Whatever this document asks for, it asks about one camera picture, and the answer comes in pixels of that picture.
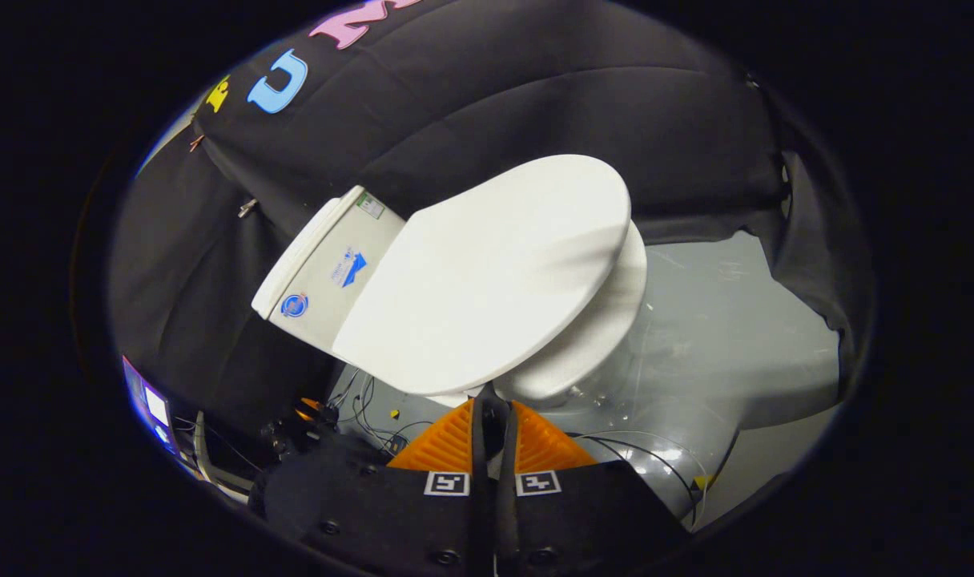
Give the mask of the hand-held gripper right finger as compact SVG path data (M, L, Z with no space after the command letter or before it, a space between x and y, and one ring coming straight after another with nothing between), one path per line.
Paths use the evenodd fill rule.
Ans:
M601 461L537 410L509 403L495 501L501 576L633 576L690 540L623 457Z

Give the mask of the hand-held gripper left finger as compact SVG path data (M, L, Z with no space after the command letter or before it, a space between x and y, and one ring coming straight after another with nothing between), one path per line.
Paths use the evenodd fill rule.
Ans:
M254 478L252 514L323 576L489 576L491 412L487 386L396 454L312 423Z

